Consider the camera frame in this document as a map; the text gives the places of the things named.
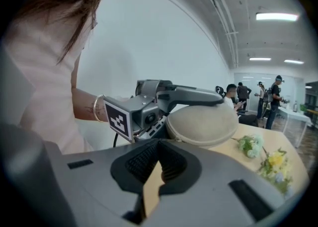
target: cap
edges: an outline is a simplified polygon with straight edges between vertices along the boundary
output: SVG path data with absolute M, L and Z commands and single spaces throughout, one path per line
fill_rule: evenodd
M 276 76 L 276 80 L 282 81 L 283 78 L 282 78 L 280 75 L 277 75 L 277 76 Z

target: floor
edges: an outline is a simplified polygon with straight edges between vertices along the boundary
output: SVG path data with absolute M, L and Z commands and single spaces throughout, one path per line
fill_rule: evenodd
M 285 122 L 286 120 L 284 118 L 277 116 L 273 123 L 272 130 L 282 132 Z M 259 127 L 265 127 L 266 120 L 260 120 L 258 125 Z M 289 122 L 285 135 L 292 144 L 295 144 L 296 140 L 301 136 L 304 125 L 304 122 Z M 303 140 L 296 150 L 307 169 L 309 177 L 312 178 L 318 169 L 318 129 L 313 130 L 307 127 Z

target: ceiling light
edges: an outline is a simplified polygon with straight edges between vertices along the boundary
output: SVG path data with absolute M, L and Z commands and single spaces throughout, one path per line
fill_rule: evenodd
M 273 12 L 264 12 L 264 13 L 256 14 L 256 20 L 265 20 L 265 19 L 296 21 L 298 19 L 298 15 L 287 14 L 287 13 L 273 13 Z
M 271 61 L 271 58 L 250 58 L 251 61 Z
M 304 63 L 303 61 L 298 61 L 298 60 L 288 60 L 288 59 L 286 59 L 284 62 L 285 62 L 285 63 L 298 64 L 298 65 L 302 65 L 302 64 Z

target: round beige case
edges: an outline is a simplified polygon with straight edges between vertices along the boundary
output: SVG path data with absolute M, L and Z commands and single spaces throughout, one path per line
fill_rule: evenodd
M 172 139 L 200 147 L 227 141 L 237 130 L 239 119 L 227 104 L 188 106 L 171 113 L 166 121 Z

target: bracelet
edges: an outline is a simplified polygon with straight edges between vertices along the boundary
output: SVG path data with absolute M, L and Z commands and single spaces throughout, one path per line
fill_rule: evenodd
M 98 122 L 100 122 L 100 123 L 104 123 L 104 121 L 102 121 L 102 120 L 100 120 L 100 119 L 98 118 L 98 116 L 97 116 L 97 114 L 96 114 L 96 105 L 97 105 L 98 99 L 99 99 L 99 98 L 102 98 L 102 97 L 104 98 L 105 95 L 101 94 L 101 95 L 99 95 L 98 97 L 96 97 L 96 100 L 95 100 L 94 105 L 93 105 L 94 117 L 95 117 L 95 119 L 96 119 Z

